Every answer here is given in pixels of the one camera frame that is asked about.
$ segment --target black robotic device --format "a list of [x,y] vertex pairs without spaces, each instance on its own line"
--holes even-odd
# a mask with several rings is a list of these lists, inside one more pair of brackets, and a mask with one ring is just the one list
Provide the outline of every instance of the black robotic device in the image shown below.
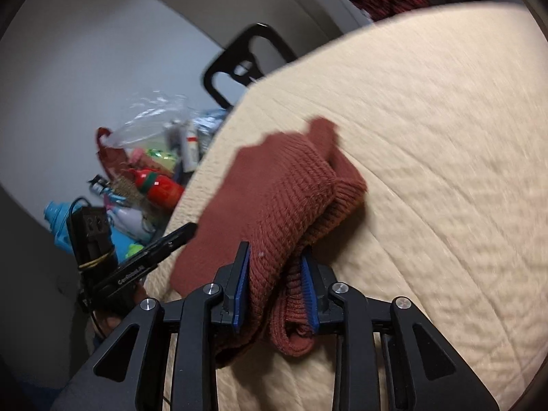
[[[120,303],[120,292],[157,266],[196,230],[189,223],[136,254],[95,286],[87,307]],[[497,402],[457,351],[405,297],[384,302],[337,282],[331,268],[306,250],[302,286],[309,323],[317,334],[337,335],[334,411],[380,411],[374,333],[380,334],[390,411],[498,411]],[[173,411],[217,410],[214,339],[238,333],[245,321],[249,244],[212,283],[186,298],[148,298],[76,373],[54,411],[157,411],[172,334],[177,334],[171,390]]]

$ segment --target metal screw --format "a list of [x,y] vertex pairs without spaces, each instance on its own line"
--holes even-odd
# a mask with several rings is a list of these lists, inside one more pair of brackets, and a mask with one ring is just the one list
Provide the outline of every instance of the metal screw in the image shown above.
[[156,300],[154,298],[147,298],[141,301],[141,309],[144,311],[149,311],[150,309],[154,309],[156,307]]
[[209,283],[204,286],[204,293],[207,295],[215,295],[219,291],[219,286],[215,283]]
[[396,298],[396,306],[398,306],[400,309],[409,309],[409,307],[411,307],[411,304],[413,304],[411,303],[411,300],[405,296],[398,296],[398,298]]
[[345,294],[348,292],[348,284],[345,283],[335,283],[331,288],[336,294]]

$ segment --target mattress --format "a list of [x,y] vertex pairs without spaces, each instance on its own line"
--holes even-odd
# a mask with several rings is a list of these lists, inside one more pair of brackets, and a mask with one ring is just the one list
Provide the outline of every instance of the mattress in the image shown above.
[[[506,411],[548,351],[547,82],[548,43],[519,6],[415,11],[346,35],[250,88],[167,231],[199,220],[240,147],[327,117],[369,193],[320,262],[366,296],[411,298]],[[179,298],[174,261],[148,277],[151,296]],[[331,409],[333,364],[327,337],[298,360],[258,343],[217,371],[219,407]]]

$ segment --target reddish-brown sweater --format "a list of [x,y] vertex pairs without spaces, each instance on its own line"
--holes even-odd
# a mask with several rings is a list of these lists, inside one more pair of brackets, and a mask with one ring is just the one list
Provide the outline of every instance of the reddish-brown sweater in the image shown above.
[[272,134],[239,150],[171,276],[172,287],[186,296],[232,262],[240,241],[250,242],[246,322],[237,340],[220,342],[221,359],[265,330],[285,354],[311,350],[299,255],[363,203],[365,190],[336,146],[335,125],[321,117],[306,135]]

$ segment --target beige bedsheet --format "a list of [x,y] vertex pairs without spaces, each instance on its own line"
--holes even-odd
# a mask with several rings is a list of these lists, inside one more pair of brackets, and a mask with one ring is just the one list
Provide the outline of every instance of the beige bedsheet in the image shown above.
[[[547,85],[548,43],[523,8],[378,23],[253,86],[168,231],[198,220],[238,148],[311,116],[333,120],[369,195],[322,262],[367,296],[410,297],[506,411],[548,350]],[[151,296],[176,298],[173,263],[149,276]],[[297,361],[259,344],[217,379],[222,410],[328,410],[332,341]]]

